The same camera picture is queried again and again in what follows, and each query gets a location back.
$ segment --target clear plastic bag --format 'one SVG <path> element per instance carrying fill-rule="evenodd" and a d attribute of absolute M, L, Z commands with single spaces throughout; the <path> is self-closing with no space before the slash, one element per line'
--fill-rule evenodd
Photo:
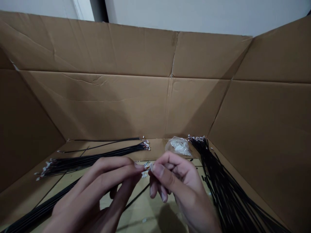
<path fill-rule="evenodd" d="M 165 145 L 165 151 L 171 151 L 175 154 L 192 156 L 190 153 L 188 141 L 184 138 L 173 137 Z"/>

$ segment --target right hand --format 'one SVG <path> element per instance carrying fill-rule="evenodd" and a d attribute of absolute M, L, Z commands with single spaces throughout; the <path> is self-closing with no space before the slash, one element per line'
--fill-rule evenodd
<path fill-rule="evenodd" d="M 159 192 L 167 202 L 172 192 L 190 232 L 221 232 L 213 206 L 192 162 L 167 151 L 154 162 L 150 175 L 150 197 Z"/>

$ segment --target left hand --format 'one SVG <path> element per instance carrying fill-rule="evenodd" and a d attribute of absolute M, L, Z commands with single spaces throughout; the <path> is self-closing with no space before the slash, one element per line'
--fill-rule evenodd
<path fill-rule="evenodd" d="M 127 157 L 100 158 L 55 205 L 43 232 L 115 232 L 143 171 L 143 165 Z M 100 210 L 99 200 L 109 190 L 113 201 Z"/>

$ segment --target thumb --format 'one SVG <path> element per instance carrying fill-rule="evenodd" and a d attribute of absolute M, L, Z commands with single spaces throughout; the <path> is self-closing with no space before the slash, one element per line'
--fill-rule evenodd
<path fill-rule="evenodd" d="M 151 172 L 158 181 L 180 200 L 181 203 L 187 202 L 195 193 L 187 185 L 181 182 L 177 177 L 166 167 L 160 163 L 150 166 Z"/>

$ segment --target black cable bundle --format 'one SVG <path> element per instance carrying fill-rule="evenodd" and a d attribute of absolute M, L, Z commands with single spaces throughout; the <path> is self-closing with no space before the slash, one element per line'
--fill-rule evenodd
<path fill-rule="evenodd" d="M 92 166 L 99 158 L 102 157 L 124 156 L 140 150 L 150 150 L 148 140 L 145 140 L 135 146 L 129 146 L 101 154 L 76 158 L 51 159 L 50 162 L 46 162 L 47 166 L 43 168 L 43 172 L 37 180 L 45 176 L 59 175 L 85 169 Z"/>
<path fill-rule="evenodd" d="M 64 188 L 58 194 L 51 197 L 49 200 L 45 201 L 41 205 L 35 207 L 32 211 L 21 217 L 19 220 L 11 224 L 8 228 L 3 230 L 1 233 L 16 233 L 16 232 L 26 232 L 29 229 L 36 226 L 38 223 L 44 221 L 48 218 L 53 211 L 56 203 L 69 192 L 73 186 L 78 183 L 79 179 Z"/>
<path fill-rule="evenodd" d="M 189 141 L 200 153 L 205 182 L 211 190 L 222 232 L 286 232 L 283 225 L 251 200 L 217 154 L 209 150 L 205 137 L 190 137 Z"/>
<path fill-rule="evenodd" d="M 117 142 L 122 142 L 122 141 L 133 141 L 133 140 L 142 140 L 142 141 L 145 141 L 145 140 L 144 140 L 144 137 L 142 137 L 142 138 L 128 138 L 128 139 L 121 139 L 121 140 L 117 140 L 117 141 L 113 141 L 113 142 L 109 142 L 109 143 L 102 144 L 102 145 L 99 145 L 99 146 L 90 147 L 90 148 L 81 149 L 81 150 L 72 150 L 72 151 L 62 151 L 62 150 L 58 150 L 57 152 L 59 152 L 59 153 L 72 153 L 72 152 L 86 151 L 86 150 L 90 150 L 90 149 L 102 147 L 102 146 L 109 145 L 109 144 L 113 144 L 113 143 L 117 143 Z M 95 140 L 95 141 L 92 141 L 92 140 L 74 140 L 74 141 L 107 142 L 107 141 L 101 141 L 101 140 Z"/>

